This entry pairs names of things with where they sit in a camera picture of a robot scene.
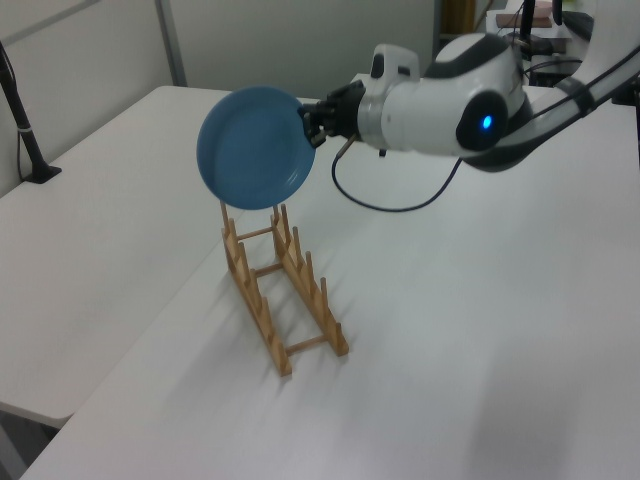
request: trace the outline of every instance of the desk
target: desk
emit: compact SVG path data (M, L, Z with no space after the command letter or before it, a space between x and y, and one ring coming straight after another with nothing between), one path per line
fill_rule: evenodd
M62 426L214 247L195 146L223 95L159 88L0 199L0 410Z
M404 215L336 193L339 145L321 147L288 206L349 355L308 350L281 379L229 276L220 281L218 245L25 480L640 471L634 110L605 104L500 174L463 165L437 202ZM453 163L379 159L363 145L343 161L344 185L388 206L431 195ZM267 213L243 214L238 231ZM286 281L263 293L287 343L303 338L310 320Z
M569 7L568 5L564 5L564 9L574 9L579 11L586 11L593 15L593 11L590 8L590 4L585 4L588 2L578 1L576 5ZM522 0L509 0L504 10L490 10L487 12L487 32L488 33L498 33L501 35L507 35L512 31L511 28L500 29L496 25L496 14L497 13L507 13L507 12L515 12L518 11L520 6L522 5ZM566 26L561 25L558 26L553 23L552 28L534 28L531 33L533 35L537 35L543 38L561 38L566 39L566 55L575 56L578 58L584 58L587 53L587 49L589 48L589 42L580 38L578 35L569 30Z

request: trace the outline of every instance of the wooden peg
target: wooden peg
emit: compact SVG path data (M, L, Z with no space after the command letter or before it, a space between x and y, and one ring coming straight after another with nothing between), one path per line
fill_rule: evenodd
M285 245L288 247L291 243L291 232L289 231L289 216L287 215L287 206L283 203L280 205L282 210L282 223L284 225L284 240Z
M249 282L249 264L247 263L247 251L244 248L244 243L238 243L238 250L240 251L240 265L242 266L242 273L244 278L242 282L247 285Z
M221 201L220 208L222 209L222 221L224 222L224 233L229 234L229 214L227 213L227 205Z
M322 318L326 320L329 315L329 298L327 295L327 279L320 279L320 290L322 291Z
M289 373L291 373L291 371L287 371L287 364L289 363L289 357L287 356L287 352L284 351L284 347L282 346L282 343L278 345L278 357L280 359L279 362L279 370L280 370L280 375L288 375Z
M316 282L313 279L313 263L311 261L311 252L306 252L305 257L307 259L307 275L309 279L309 295L313 299L313 296L316 293Z
M260 313L262 313L262 296L260 295L260 289L258 288L256 271L253 268L249 271L249 291L253 297L253 304L256 308L256 312L260 315Z
M296 268L298 272L302 268L304 260L302 259L302 252L300 250L300 236L298 235L298 227L293 227L293 249L295 250L295 256L297 265Z

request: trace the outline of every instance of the wooden furniture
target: wooden furniture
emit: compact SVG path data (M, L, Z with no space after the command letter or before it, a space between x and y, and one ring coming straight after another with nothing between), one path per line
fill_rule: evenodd
M342 325L336 322L333 313L329 309L327 281L322 277L320 279L320 288L318 288L313 276L311 252L306 252L303 258L298 228L293 227L293 233L289 230L286 206L281 205L280 210L277 207L273 207L270 227L242 235L236 233L235 221L233 218L229 218L227 206L222 202L220 206L222 208L222 218L224 219L222 237L229 271L233 275L242 298L247 307L249 307L251 316L256 322L256 326L280 375L291 374L290 355L322 342L328 342L337 356L346 355L349 352L349 345L342 334ZM242 240L267 233L271 233L273 236L277 262L258 270L249 269L247 253ZM298 295L304 300L309 312L311 312L322 331L320 336L286 348L271 319L269 301L262 296L258 286L258 278L281 269L286 272Z

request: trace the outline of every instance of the plastic plate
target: plastic plate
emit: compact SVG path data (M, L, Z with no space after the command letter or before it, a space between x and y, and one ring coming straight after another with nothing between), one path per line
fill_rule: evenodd
M289 198L313 165L298 115L301 103L273 87L230 93L207 115L197 159L205 185L242 209L268 208Z

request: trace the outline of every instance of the black stand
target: black stand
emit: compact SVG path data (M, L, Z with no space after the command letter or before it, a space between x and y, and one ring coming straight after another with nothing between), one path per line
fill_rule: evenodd
M16 80L13 77L9 58L7 57L7 54L1 43L0 83L2 84L4 95L5 97L7 97L7 102L9 102L9 107L11 108L11 113L13 113L13 118L15 119L16 125L18 126L18 132L22 137L24 146L27 149L27 153L29 153L29 158L31 159L31 174L28 175L24 180L26 182L32 183L45 183L46 181L59 174L62 169L48 165L47 162L44 161L44 158L42 158L42 153L40 152L40 147L38 146L36 137L33 134L33 130L31 129L29 118L27 117L27 113L24 111L24 106L22 105L22 101L20 100L20 96L18 95L18 87L16 85Z

